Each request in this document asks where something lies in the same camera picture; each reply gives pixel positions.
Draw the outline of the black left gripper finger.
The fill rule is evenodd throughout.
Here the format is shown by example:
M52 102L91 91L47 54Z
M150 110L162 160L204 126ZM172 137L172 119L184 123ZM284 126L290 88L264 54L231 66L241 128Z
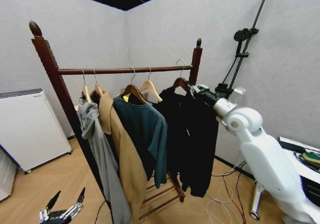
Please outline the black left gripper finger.
M84 208L83 206L83 200L85 198L85 190L86 188L84 187L78 196L78 199L74 205L72 205L66 212L65 212L65 219L66 220L72 220L74 219Z
M61 191L59 190L54 195L54 197L52 197L50 199L50 201L48 202L46 207L39 211L38 216L39 216L39 221L40 222L46 222L46 221L48 221L50 219L49 214L51 213L51 209L54 207L55 203L57 202L60 193L61 193Z

